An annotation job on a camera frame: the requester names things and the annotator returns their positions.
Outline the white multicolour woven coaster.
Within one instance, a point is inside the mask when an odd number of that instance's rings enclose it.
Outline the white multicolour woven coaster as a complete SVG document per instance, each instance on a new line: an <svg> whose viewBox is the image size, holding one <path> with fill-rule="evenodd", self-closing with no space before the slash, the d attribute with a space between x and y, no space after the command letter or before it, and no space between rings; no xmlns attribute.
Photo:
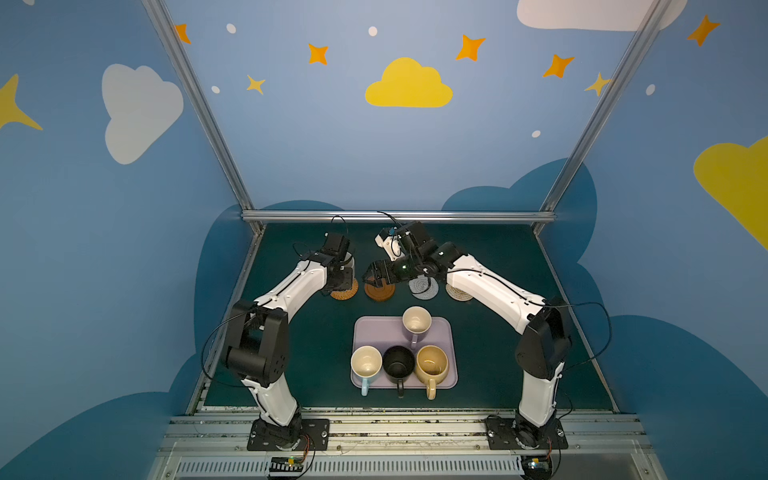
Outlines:
<svg viewBox="0 0 768 480"><path fill-rule="evenodd" d="M452 285L446 285L445 290L452 299L459 302L468 302L473 299L472 295Z"/></svg>

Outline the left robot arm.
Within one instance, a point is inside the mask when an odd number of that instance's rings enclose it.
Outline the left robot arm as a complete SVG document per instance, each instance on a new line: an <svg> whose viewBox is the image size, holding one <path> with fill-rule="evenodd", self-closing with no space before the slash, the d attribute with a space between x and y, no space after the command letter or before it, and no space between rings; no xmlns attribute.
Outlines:
<svg viewBox="0 0 768 480"><path fill-rule="evenodd" d="M315 293L346 292L355 285L351 253L304 256L277 286L236 305L221 358L249 391L260 415L256 443L288 450L300 442L302 418L285 371L290 359L290 321Z"/></svg>

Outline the cream mug white handle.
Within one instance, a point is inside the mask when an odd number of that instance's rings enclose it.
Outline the cream mug white handle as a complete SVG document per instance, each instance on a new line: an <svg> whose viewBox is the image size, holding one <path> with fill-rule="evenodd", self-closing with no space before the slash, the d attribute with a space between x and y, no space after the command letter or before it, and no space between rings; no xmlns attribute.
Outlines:
<svg viewBox="0 0 768 480"><path fill-rule="evenodd" d="M355 260L351 252L347 252L341 266L344 279L352 282L355 278Z"/></svg>

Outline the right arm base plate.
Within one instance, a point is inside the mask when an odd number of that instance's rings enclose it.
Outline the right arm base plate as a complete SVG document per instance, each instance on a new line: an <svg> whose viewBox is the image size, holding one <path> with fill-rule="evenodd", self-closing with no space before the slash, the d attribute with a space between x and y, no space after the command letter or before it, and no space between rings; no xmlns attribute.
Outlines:
<svg viewBox="0 0 768 480"><path fill-rule="evenodd" d="M485 421L486 438L491 450L566 450L569 448L559 418L552 417L538 427L516 415L514 418L490 415Z"/></svg>

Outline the white mug lilac handle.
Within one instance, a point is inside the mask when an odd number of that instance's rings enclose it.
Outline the white mug lilac handle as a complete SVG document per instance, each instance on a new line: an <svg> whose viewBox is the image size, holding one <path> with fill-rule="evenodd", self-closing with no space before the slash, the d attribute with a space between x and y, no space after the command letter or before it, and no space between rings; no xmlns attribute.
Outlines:
<svg viewBox="0 0 768 480"><path fill-rule="evenodd" d="M402 315L402 326L408 346L415 350L420 339L428 332L432 325L432 316L428 310L421 306L412 306Z"/></svg>

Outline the woven cork coaster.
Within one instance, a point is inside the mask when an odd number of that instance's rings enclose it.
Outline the woven cork coaster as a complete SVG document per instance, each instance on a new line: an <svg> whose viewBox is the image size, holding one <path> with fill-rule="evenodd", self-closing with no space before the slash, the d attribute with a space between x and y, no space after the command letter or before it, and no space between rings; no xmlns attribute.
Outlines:
<svg viewBox="0 0 768 480"><path fill-rule="evenodd" d="M356 279L352 281L352 286L349 289L346 290L340 290L340 291L333 291L330 293L330 296L338 301L346 301L351 298L353 298L359 289L359 283Z"/></svg>

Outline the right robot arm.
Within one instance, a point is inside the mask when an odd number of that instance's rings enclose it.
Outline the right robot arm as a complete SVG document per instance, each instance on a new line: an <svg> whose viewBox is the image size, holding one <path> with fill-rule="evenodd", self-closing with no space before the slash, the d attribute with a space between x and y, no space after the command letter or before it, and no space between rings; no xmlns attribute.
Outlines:
<svg viewBox="0 0 768 480"><path fill-rule="evenodd" d="M515 359L523 371L522 396L515 417L517 442L533 449L557 428L556 393L572 348L571 323L558 307L504 279L453 243L432 240L421 246L403 235L375 237L388 258L372 262L364 282L379 287L420 275L444 281L498 314L521 339Z"/></svg>

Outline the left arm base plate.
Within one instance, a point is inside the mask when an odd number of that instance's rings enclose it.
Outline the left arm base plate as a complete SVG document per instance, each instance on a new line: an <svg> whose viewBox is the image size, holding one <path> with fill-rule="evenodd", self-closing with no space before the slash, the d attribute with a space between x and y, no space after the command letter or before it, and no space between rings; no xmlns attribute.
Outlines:
<svg viewBox="0 0 768 480"><path fill-rule="evenodd" d="M248 451L325 451L328 448L330 422L327 419L294 419L288 426L278 426L257 419L251 426Z"/></svg>

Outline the dark brown wooden coaster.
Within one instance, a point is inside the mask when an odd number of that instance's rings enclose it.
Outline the dark brown wooden coaster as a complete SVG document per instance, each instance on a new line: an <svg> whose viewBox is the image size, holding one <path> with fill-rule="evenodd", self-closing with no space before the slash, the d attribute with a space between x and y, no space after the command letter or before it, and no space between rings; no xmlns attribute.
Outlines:
<svg viewBox="0 0 768 480"><path fill-rule="evenodd" d="M370 299L376 302L385 302L394 296L396 292L396 286L384 284L381 287L377 287L374 285L365 284L364 292Z"/></svg>

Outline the grey woven coaster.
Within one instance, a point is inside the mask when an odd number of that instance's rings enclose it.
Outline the grey woven coaster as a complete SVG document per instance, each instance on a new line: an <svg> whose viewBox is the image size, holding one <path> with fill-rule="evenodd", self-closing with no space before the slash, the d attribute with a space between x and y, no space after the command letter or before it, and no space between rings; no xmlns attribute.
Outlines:
<svg viewBox="0 0 768 480"><path fill-rule="evenodd" d="M419 300L430 300L439 292L439 284L430 277L419 276L408 282L412 295Z"/></svg>

